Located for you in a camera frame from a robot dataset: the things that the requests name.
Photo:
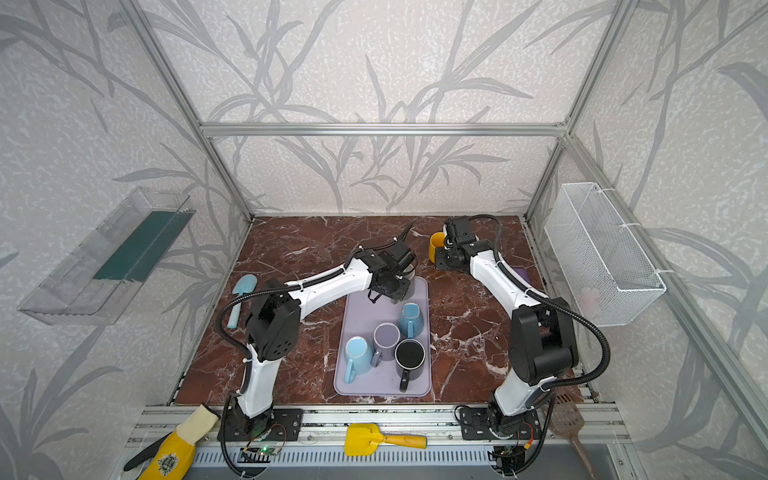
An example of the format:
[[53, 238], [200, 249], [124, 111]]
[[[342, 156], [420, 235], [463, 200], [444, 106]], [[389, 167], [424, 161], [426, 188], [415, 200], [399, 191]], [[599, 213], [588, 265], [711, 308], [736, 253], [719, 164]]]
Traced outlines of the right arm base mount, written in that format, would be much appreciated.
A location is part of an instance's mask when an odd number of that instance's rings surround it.
[[519, 415], [504, 416], [486, 407], [457, 405], [454, 418], [461, 428], [463, 440], [521, 440], [528, 442], [541, 437], [541, 421], [536, 410]]

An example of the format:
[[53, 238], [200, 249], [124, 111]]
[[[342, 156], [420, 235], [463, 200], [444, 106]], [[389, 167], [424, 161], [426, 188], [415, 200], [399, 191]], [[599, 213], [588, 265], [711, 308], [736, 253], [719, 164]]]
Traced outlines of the light blue mug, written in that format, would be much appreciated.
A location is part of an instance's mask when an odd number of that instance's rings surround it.
[[372, 369], [373, 348], [362, 336], [353, 336], [346, 342], [344, 357], [346, 361], [344, 382], [347, 384]]

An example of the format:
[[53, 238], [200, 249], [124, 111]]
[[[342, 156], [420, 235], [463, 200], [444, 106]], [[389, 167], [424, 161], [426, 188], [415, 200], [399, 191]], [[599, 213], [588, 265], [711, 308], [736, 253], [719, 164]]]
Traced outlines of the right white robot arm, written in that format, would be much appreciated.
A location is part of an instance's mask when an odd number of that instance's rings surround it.
[[[432, 262], [442, 271], [459, 271], [479, 281], [509, 314], [510, 372], [488, 404], [492, 428], [501, 431], [534, 410], [540, 399], [561, 387], [599, 378], [608, 368], [611, 348], [604, 333], [561, 297], [551, 298], [517, 274], [501, 254], [503, 225], [490, 214], [447, 219], [444, 238]], [[601, 359], [580, 377], [558, 376], [579, 362], [574, 325], [599, 342]]]

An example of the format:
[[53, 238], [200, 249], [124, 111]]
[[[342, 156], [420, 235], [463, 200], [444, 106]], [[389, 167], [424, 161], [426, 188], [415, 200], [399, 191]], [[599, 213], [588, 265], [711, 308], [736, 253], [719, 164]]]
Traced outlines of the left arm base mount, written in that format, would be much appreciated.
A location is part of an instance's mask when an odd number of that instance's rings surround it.
[[239, 406], [230, 408], [222, 415], [224, 433], [217, 435], [225, 442], [298, 440], [302, 425], [302, 409], [274, 409], [254, 417], [248, 417]]

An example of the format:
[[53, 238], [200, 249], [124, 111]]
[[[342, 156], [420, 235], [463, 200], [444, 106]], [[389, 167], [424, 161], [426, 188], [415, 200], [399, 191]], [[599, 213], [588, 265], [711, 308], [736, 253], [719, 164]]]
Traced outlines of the yellow ceramic mug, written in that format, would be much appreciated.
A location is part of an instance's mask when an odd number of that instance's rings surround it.
[[445, 247], [445, 237], [446, 234], [442, 231], [431, 235], [429, 240], [429, 260], [431, 263], [436, 262], [437, 250]]

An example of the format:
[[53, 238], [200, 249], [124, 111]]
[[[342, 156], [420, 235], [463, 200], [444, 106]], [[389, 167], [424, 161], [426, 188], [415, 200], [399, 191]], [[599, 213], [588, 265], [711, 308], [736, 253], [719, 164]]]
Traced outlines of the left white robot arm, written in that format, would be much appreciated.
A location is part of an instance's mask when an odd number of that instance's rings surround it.
[[[216, 333], [242, 354], [245, 364], [234, 405], [225, 409], [246, 422], [265, 420], [273, 411], [273, 389], [280, 363], [298, 341], [301, 321], [347, 295], [367, 291], [371, 302], [381, 297], [402, 301], [413, 278], [416, 254], [403, 239], [373, 248], [356, 247], [345, 261], [320, 274], [286, 283], [274, 279], [259, 291], [227, 303], [214, 321]], [[225, 317], [249, 300], [246, 340], [225, 330]]]

